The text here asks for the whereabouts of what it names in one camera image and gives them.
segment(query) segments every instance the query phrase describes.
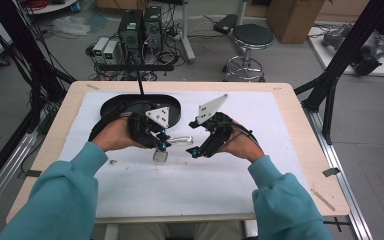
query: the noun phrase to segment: person's left hand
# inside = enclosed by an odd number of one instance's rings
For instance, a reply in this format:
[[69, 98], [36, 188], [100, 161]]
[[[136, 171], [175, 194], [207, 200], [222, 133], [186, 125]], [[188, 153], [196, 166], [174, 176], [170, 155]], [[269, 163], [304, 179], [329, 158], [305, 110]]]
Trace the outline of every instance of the person's left hand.
[[144, 146], [132, 140], [127, 129], [128, 117], [122, 117], [110, 122], [104, 129], [92, 140], [104, 152], [118, 150], [127, 147]]

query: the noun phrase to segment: hand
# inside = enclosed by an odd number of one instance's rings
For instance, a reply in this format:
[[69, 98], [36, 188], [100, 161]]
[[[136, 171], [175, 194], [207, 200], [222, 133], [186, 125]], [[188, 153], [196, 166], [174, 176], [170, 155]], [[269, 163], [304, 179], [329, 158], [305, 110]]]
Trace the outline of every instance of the hand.
[[236, 128], [233, 128], [230, 139], [220, 148], [219, 152], [228, 152], [238, 158], [247, 159], [251, 163], [265, 155], [254, 141]]
[[92, 142], [104, 152], [127, 147], [144, 148], [130, 137], [129, 131], [127, 130], [128, 119], [128, 117], [122, 117], [110, 122]]

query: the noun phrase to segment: wooden table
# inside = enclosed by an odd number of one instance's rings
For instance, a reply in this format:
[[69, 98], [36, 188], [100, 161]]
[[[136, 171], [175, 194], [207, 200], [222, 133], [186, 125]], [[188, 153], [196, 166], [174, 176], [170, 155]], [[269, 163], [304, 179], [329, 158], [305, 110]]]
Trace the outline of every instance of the wooden table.
[[[349, 207], [334, 176], [325, 177], [321, 172], [329, 169], [326, 157], [313, 130], [294, 94], [285, 83], [238, 83], [238, 82], [144, 82], [145, 91], [261, 91], [271, 92], [279, 107], [285, 127], [295, 148], [310, 193], [323, 216], [346, 216]], [[139, 91], [136, 82], [91, 82], [79, 81], [71, 85], [64, 102], [46, 136], [32, 170], [44, 171], [58, 160], [65, 138], [88, 91]], [[30, 190], [37, 178], [27, 177], [11, 208], [7, 221], [27, 202]], [[188, 218], [188, 221], [208, 219]]]

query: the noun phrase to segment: light blue sleeve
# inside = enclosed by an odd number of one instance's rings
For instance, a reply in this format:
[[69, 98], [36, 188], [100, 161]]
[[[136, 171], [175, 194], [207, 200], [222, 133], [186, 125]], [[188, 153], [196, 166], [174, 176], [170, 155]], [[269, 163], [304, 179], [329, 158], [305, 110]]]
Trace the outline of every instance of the light blue sleeve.
[[296, 177], [282, 175], [264, 156], [248, 168], [258, 189], [252, 193], [259, 240], [331, 240], [313, 199]]
[[90, 239], [98, 192], [94, 175], [107, 159], [99, 147], [87, 142], [71, 162], [49, 166], [0, 240]]

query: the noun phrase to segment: metal rail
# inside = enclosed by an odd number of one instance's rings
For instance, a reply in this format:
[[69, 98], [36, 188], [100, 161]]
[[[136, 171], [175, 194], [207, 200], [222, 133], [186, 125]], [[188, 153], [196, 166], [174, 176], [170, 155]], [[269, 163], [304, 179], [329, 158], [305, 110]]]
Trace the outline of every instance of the metal rail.
[[351, 226], [359, 240], [372, 240], [372, 234], [370, 233], [369, 227], [366, 224], [366, 220], [363, 217], [363, 213], [358, 206], [357, 200], [354, 197], [352, 189], [348, 183], [347, 177], [345, 176], [344, 171], [342, 170], [341, 163], [336, 155], [333, 145], [330, 145], [322, 133], [323, 120], [321, 119], [318, 113], [310, 112], [307, 109], [304, 109], [307, 118], [313, 127], [314, 134], [316, 135], [320, 146], [323, 149], [323, 152], [329, 162], [330, 167], [338, 168], [341, 172], [336, 175], [339, 186], [344, 193], [345, 199], [348, 202], [350, 207], [350, 214], [348, 217], [351, 221]]
[[35, 143], [37, 134], [36, 130], [30, 134], [26, 133], [0, 171], [0, 196]]

